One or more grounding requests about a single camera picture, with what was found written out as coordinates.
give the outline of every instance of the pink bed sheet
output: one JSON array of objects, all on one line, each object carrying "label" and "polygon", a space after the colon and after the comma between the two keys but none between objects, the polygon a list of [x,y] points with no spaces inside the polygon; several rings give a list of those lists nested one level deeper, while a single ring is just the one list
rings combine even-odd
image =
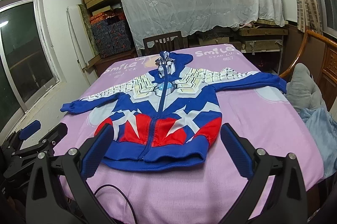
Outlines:
[{"label": "pink bed sheet", "polygon": [[[227,46],[231,45],[210,45],[179,52],[193,55],[193,61],[188,64],[192,68],[218,72],[223,68],[232,68],[240,73],[257,71],[238,50],[225,52]],[[154,69],[156,58],[140,57],[113,64],[83,96]],[[222,91],[217,97],[223,123],[229,122],[239,136],[249,139],[256,148],[265,148],[271,155],[285,156],[289,152],[297,155],[306,189],[323,177],[323,162],[318,148],[301,118],[280,91],[264,87]],[[68,134],[55,147],[56,155],[66,153],[69,148],[80,147],[93,136],[97,126],[97,122],[92,124],[89,112],[66,115],[62,122],[68,126]],[[252,217],[262,210],[272,181],[273,178],[268,180]],[[239,175],[218,138],[204,164],[161,172],[126,172],[101,164],[87,182],[93,191],[103,184],[113,184],[121,189],[133,205],[140,224],[209,224],[220,221],[247,180]],[[66,195],[71,198],[64,177],[61,183]],[[134,223],[128,204],[115,189],[105,187],[97,198],[110,216],[124,223]]]}]

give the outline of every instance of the blue zipper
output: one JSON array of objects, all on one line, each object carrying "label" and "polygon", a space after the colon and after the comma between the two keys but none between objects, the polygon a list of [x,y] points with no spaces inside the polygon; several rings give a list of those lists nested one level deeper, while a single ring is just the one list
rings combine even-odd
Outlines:
[{"label": "blue zipper", "polygon": [[155,118],[152,118],[151,122],[150,122],[148,141],[146,143],[146,146],[145,146],[144,150],[142,151],[142,153],[138,157],[138,159],[141,159],[141,160],[144,159],[144,156],[150,150],[151,143],[152,143],[153,137],[154,137],[154,129],[156,128],[156,122],[157,122],[157,120],[160,119],[161,114],[163,112],[163,108],[164,108],[166,89],[167,89],[167,83],[168,83],[168,76],[167,76],[167,70],[166,70],[166,62],[163,64],[163,68],[164,68],[164,88],[163,88],[163,91],[161,93],[157,115],[156,115]]}]

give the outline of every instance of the metal screw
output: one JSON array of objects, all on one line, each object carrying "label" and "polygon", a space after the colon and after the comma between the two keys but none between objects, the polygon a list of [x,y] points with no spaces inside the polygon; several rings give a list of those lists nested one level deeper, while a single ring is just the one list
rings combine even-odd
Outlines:
[{"label": "metal screw", "polygon": [[266,150],[259,148],[256,150],[257,154],[259,154],[260,156],[264,156],[266,154]]},{"label": "metal screw", "polygon": [[71,155],[71,156],[76,155],[76,153],[77,153],[77,149],[76,148],[71,148],[68,151],[68,154]]},{"label": "metal screw", "polygon": [[296,155],[294,154],[294,153],[289,153],[289,158],[291,158],[291,159],[296,159]]},{"label": "metal screw", "polygon": [[45,156],[45,153],[43,153],[43,152],[41,152],[41,153],[39,153],[39,154],[37,155],[37,157],[38,157],[39,159],[44,158],[44,156]]}]

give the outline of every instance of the window frame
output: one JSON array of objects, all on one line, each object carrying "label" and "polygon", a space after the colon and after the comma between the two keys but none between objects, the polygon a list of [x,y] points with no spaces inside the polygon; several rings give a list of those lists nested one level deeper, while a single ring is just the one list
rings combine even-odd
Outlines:
[{"label": "window frame", "polygon": [[28,110],[33,107],[33,105],[41,98],[43,95],[45,95],[48,90],[55,85],[57,85],[60,81],[60,77],[57,73],[56,70],[56,64],[52,58],[52,53],[51,53],[51,44],[50,40],[48,39],[49,33],[48,33],[48,28],[47,28],[47,23],[44,20],[45,16],[43,14],[43,0],[0,0],[0,13],[25,4],[25,3],[33,3],[34,7],[34,16],[35,16],[35,23],[39,35],[39,39],[41,42],[41,46],[43,49],[44,56],[47,60],[48,66],[51,70],[52,73],[52,79],[50,79],[44,86],[42,86],[37,92],[35,92],[27,101],[26,103],[23,101],[21,98],[15,83],[13,81],[13,78],[11,76],[7,61],[6,61],[6,56],[5,52],[3,49],[3,43],[2,43],[2,37],[1,37],[1,29],[0,29],[0,57],[1,57],[1,62],[3,64],[3,68],[5,70],[6,77],[9,81],[9,85],[11,86],[11,89],[20,105],[19,109],[15,112],[15,114],[9,119],[7,124],[4,126],[4,128],[1,130],[0,135],[9,133],[14,126],[16,125],[17,122],[24,116]]},{"label": "window frame", "polygon": [[337,38],[337,31],[334,30],[331,27],[328,27],[328,21],[327,21],[328,19],[327,19],[327,16],[326,16],[325,0],[320,0],[319,4],[320,4],[320,8],[321,8],[321,18],[322,18],[322,22],[323,22],[323,32]]}]

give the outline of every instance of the window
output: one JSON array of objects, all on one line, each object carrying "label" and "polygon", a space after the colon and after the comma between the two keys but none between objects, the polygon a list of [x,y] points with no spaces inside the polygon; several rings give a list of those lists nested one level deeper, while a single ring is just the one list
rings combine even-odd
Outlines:
[{"label": "window", "polygon": [[337,37],[337,0],[321,0],[323,31]]},{"label": "window", "polygon": [[23,0],[0,6],[0,131],[9,121],[14,126],[57,82],[46,54],[38,3]]}]

